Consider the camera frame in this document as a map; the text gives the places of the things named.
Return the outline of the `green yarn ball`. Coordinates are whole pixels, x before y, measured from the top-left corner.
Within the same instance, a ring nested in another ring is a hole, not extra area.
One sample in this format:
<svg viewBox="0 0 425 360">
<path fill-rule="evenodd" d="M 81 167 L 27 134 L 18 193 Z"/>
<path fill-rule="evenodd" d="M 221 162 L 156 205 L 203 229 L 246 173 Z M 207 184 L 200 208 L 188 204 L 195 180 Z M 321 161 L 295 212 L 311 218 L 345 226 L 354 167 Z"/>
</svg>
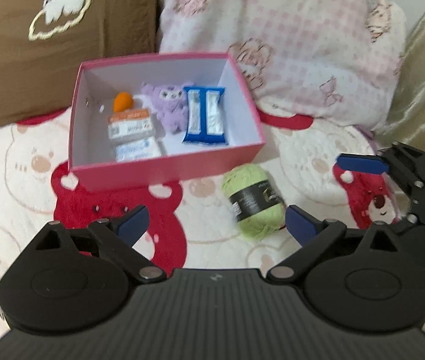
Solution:
<svg viewBox="0 0 425 360">
<path fill-rule="evenodd" d="M 246 238 L 262 240 L 286 226 L 285 202 L 261 166 L 247 163 L 235 167 L 224 174 L 221 189 Z"/>
</svg>

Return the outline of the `purple plush toy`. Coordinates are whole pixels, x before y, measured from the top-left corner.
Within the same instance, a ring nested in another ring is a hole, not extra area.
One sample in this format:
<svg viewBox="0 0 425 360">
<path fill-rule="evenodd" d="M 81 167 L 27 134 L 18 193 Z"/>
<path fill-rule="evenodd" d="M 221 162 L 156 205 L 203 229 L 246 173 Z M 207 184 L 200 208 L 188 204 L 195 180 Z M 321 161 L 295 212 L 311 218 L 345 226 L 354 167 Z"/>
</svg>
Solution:
<svg viewBox="0 0 425 360">
<path fill-rule="evenodd" d="M 150 98 L 156 117 L 166 133 L 175 134 L 186 130 L 189 108 L 185 88 L 192 85 L 191 81 L 180 85 L 142 84 L 141 91 Z"/>
</svg>

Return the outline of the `pink cardboard box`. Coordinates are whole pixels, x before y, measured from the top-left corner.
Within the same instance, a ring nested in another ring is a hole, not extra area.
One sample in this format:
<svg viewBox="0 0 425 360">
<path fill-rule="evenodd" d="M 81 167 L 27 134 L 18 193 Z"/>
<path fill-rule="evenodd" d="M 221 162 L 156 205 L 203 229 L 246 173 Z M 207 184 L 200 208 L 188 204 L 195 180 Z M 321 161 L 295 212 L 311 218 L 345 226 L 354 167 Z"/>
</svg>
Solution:
<svg viewBox="0 0 425 360">
<path fill-rule="evenodd" d="M 225 142 L 186 142 L 186 86 L 223 89 Z M 265 145 L 256 105 L 223 53 L 131 55 L 81 63 L 73 93 L 68 169 L 89 190 L 219 175 Z"/>
</svg>

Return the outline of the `brown pillow with cloud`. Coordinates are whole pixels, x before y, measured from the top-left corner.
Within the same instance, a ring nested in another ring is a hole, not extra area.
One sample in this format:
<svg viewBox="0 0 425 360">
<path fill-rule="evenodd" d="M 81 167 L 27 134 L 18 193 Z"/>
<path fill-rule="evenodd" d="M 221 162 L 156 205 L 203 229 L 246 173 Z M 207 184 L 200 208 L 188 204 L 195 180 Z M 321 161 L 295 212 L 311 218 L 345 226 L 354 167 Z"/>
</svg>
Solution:
<svg viewBox="0 0 425 360">
<path fill-rule="evenodd" d="M 155 49 L 157 0 L 0 0 L 0 127 L 69 107 L 81 63 Z"/>
</svg>

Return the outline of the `pink checked pillow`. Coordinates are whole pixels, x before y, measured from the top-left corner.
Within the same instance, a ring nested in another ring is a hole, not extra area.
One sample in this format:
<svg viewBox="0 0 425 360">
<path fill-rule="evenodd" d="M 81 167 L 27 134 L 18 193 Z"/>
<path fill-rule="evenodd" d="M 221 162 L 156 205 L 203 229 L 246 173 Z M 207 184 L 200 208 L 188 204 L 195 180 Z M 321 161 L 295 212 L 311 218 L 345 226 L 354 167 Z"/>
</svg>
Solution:
<svg viewBox="0 0 425 360">
<path fill-rule="evenodd" d="M 381 127 L 407 20 L 391 0 L 160 0 L 160 51 L 228 53 L 257 104 Z"/>
</svg>

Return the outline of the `orange makeup sponge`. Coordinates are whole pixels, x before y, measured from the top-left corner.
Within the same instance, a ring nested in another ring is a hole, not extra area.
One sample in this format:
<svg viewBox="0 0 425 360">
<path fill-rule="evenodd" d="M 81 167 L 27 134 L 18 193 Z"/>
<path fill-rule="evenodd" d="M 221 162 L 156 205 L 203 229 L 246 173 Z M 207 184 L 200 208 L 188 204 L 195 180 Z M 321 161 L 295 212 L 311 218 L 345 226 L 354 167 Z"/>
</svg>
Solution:
<svg viewBox="0 0 425 360">
<path fill-rule="evenodd" d="M 132 109 L 133 106 L 133 96 L 128 92 L 120 92 L 114 98 L 112 103 L 112 110 L 114 113 L 121 113 Z"/>
</svg>

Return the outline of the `blue white medicine box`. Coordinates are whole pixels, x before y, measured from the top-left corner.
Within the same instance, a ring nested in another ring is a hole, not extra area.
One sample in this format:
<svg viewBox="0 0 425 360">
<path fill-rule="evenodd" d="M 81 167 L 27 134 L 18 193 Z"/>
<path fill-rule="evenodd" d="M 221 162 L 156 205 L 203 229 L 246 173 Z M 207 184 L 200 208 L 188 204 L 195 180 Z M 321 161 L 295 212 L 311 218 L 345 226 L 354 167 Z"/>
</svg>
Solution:
<svg viewBox="0 0 425 360">
<path fill-rule="evenodd" d="M 118 163 L 159 158 L 162 155 L 158 142 L 152 136 L 118 145 L 114 153 Z"/>
</svg>

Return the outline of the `blue wet wipes pack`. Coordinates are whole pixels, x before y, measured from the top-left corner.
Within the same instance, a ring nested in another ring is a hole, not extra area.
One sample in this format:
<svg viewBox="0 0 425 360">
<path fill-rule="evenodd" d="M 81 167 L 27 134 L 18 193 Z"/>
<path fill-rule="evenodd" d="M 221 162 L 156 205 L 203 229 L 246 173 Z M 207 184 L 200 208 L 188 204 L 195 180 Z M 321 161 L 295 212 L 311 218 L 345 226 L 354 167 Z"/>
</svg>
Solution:
<svg viewBox="0 0 425 360">
<path fill-rule="evenodd" d="M 186 86 L 188 119 L 183 143 L 228 145 L 222 100 L 225 88 Z"/>
</svg>

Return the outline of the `orange white medicine box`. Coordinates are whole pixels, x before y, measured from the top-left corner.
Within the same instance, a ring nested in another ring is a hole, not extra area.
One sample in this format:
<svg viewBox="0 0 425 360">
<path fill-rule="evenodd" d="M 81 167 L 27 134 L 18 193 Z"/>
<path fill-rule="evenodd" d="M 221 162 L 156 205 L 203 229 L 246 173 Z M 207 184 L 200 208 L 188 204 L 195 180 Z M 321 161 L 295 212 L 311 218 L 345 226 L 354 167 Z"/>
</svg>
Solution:
<svg viewBox="0 0 425 360">
<path fill-rule="evenodd" d="M 128 142 L 154 136 L 155 128 L 150 111 L 141 108 L 109 116 L 107 132 L 110 141 Z"/>
</svg>

